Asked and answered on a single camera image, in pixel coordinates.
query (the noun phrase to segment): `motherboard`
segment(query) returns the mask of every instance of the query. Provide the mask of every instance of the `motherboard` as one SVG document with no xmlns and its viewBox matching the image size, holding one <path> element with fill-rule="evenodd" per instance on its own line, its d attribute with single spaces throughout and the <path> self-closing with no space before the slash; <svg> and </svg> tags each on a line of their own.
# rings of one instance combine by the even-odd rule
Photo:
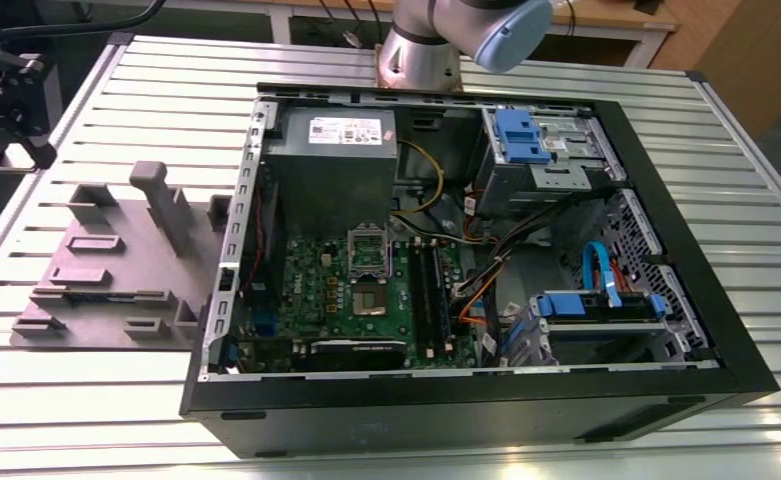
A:
<svg viewBox="0 0 781 480">
<path fill-rule="evenodd" d="M 244 370 L 476 366 L 472 332 L 451 315 L 457 244 L 383 235 L 359 229 L 348 238 L 289 240 L 281 304 L 251 313 Z"/>
</svg>

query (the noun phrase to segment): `power supply label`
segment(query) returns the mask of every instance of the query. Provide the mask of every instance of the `power supply label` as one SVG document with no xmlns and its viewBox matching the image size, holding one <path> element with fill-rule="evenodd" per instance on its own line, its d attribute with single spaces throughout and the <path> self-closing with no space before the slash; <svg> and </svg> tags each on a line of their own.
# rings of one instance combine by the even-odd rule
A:
<svg viewBox="0 0 781 480">
<path fill-rule="evenodd" d="M 331 145 L 381 145 L 381 120 L 316 117 L 311 120 L 309 142 Z"/>
</svg>

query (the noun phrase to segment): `gray 3d-printed holder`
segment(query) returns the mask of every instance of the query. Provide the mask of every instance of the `gray 3d-printed holder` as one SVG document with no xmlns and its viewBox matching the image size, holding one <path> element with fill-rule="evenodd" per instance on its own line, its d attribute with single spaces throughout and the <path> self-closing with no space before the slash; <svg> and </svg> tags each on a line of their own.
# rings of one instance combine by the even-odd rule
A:
<svg viewBox="0 0 781 480">
<path fill-rule="evenodd" d="M 130 183 L 148 201 L 80 185 L 77 221 L 14 325 L 21 347 L 189 350 L 216 281 L 228 199 L 193 205 L 138 162 Z"/>
</svg>

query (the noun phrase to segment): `ram slot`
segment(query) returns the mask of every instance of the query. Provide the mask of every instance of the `ram slot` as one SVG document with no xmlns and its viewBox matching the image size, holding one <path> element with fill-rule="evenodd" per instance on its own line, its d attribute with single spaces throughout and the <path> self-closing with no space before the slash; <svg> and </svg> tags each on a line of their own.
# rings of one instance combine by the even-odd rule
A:
<svg viewBox="0 0 781 480">
<path fill-rule="evenodd" d="M 431 265 L 423 246 L 408 247 L 409 285 L 412 293 L 412 314 L 415 317 L 415 340 L 417 354 L 421 358 L 432 358 L 436 354 L 432 325 L 432 302 L 429 301 L 429 270 Z"/>
<path fill-rule="evenodd" d="M 449 323 L 449 299 L 447 298 L 448 290 L 444 279 L 444 266 L 441 265 L 441 255 L 437 248 L 429 247 L 429 257 L 432 260 L 432 284 L 435 285 L 429 297 L 437 304 L 435 310 L 436 317 L 432 319 L 433 335 L 439 351 L 444 352 L 447 350 L 447 345 L 452 342 L 453 332 Z"/>
</svg>

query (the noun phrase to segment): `slotted metal table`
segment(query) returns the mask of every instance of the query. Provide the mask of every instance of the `slotted metal table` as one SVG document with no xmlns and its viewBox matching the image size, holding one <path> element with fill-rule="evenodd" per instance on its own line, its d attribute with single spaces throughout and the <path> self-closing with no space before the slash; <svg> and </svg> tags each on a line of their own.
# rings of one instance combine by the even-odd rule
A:
<svg viewBox="0 0 781 480">
<path fill-rule="evenodd" d="M 495 75 L 467 62 L 464 72 L 468 91 L 622 102 L 781 384 L 781 180 L 710 86 L 682 72 L 571 64 Z M 132 165 L 161 160 L 189 200 L 229 194 L 259 82 L 372 86 L 373 53 L 136 37 L 96 64 L 53 136 L 60 160 L 25 177 L 0 216 L 0 472 L 781 478 L 781 392 L 630 443 L 247 463 L 177 414 L 188 352 L 10 347 L 14 316 L 73 219 L 60 204 L 74 184 L 105 182 L 116 196 L 141 198 Z"/>
</svg>

